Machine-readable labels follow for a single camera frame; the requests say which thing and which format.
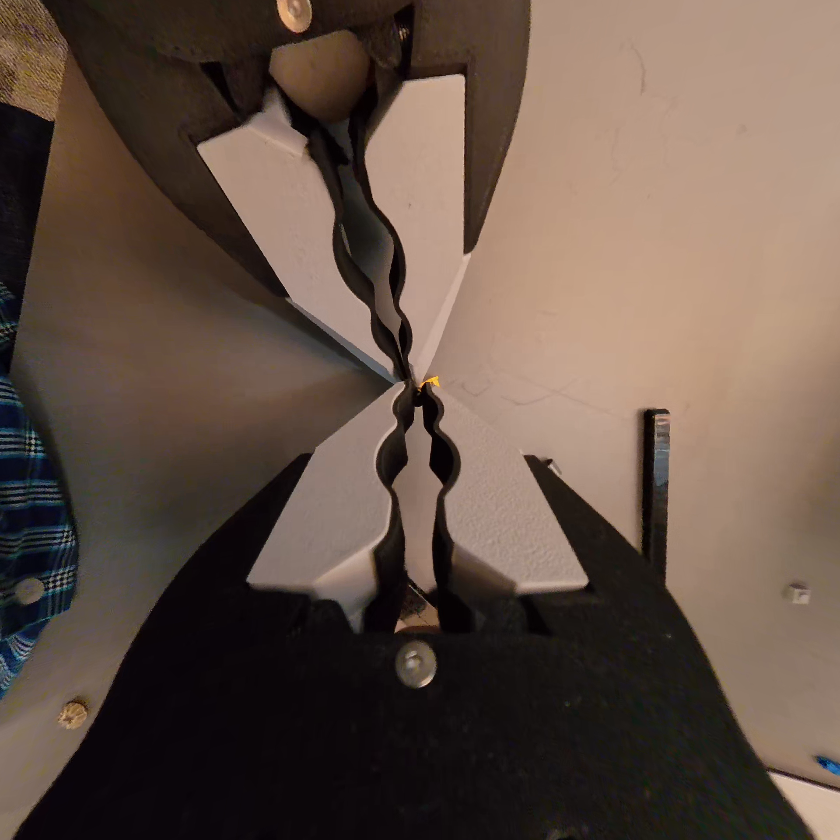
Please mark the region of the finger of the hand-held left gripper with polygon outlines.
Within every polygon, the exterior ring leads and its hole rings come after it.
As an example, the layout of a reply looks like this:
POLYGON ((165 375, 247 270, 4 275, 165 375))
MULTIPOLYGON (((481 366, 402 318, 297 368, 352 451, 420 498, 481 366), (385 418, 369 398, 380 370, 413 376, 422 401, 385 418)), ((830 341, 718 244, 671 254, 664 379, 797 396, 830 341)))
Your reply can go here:
POLYGON ((466 80, 405 82, 369 139, 364 162, 374 203, 403 248, 400 309, 412 333, 413 377, 428 377, 466 273, 466 80))
POLYGON ((387 381, 394 363, 375 343, 371 313, 333 253, 332 199, 285 107, 264 107, 197 151, 285 288, 291 305, 387 381))

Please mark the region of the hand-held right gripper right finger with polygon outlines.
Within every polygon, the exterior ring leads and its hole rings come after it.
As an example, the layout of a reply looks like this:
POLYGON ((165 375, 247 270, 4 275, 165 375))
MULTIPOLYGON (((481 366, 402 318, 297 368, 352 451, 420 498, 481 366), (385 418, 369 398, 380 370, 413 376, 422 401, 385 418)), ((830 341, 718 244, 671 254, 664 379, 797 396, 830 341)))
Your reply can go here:
POLYGON ((440 484, 432 557, 445 633, 527 625, 524 597, 586 590, 589 578, 526 457, 440 385, 419 394, 440 484))

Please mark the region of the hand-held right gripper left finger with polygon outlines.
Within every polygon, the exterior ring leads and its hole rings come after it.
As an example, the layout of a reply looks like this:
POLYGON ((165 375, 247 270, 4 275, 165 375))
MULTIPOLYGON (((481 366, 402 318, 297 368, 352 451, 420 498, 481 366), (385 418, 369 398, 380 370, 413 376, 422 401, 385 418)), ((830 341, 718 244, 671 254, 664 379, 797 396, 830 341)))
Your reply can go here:
POLYGON ((247 583, 334 601, 356 631, 391 632, 406 592, 396 477, 415 387, 394 385, 318 446, 247 583))

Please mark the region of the grey cloth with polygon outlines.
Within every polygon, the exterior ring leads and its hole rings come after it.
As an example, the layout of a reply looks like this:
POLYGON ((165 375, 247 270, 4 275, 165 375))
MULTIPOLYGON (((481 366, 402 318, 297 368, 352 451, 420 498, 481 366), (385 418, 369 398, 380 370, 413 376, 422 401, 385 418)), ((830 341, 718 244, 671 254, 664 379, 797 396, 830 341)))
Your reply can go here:
POLYGON ((56 120, 67 42, 40 1, 1 2, 1 102, 56 120))

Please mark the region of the black flat strip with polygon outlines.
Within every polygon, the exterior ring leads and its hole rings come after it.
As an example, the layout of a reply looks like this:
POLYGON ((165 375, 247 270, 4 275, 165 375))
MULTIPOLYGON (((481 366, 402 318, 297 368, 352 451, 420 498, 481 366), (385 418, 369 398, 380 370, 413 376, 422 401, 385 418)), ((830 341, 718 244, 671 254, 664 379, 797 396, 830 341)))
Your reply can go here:
POLYGON ((670 412, 643 412, 642 553, 661 581, 666 579, 669 508, 670 412))

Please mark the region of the dark cloth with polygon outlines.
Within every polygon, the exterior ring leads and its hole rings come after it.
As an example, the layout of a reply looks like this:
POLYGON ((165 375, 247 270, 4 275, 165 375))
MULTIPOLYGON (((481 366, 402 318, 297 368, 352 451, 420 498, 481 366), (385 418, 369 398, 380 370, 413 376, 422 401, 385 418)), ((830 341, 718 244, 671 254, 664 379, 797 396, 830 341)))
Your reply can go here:
POLYGON ((22 300, 54 123, 1 104, 1 281, 22 300))

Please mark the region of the blue plaid shirt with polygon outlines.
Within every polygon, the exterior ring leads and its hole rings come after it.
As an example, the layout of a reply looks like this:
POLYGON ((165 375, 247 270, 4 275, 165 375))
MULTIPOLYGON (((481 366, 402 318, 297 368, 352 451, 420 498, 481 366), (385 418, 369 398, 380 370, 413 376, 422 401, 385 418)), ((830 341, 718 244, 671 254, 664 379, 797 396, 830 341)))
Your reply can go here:
POLYGON ((21 301, 1 286, 1 696, 77 592, 67 494, 11 378, 21 301))

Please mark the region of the white flat sheet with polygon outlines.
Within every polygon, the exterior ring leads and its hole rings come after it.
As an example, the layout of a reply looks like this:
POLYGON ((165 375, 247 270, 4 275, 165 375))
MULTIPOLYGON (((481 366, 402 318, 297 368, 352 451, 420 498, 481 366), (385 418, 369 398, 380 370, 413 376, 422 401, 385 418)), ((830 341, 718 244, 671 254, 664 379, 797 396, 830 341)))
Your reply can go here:
POLYGON ((839 838, 839 790, 789 773, 770 771, 787 801, 817 839, 839 838))

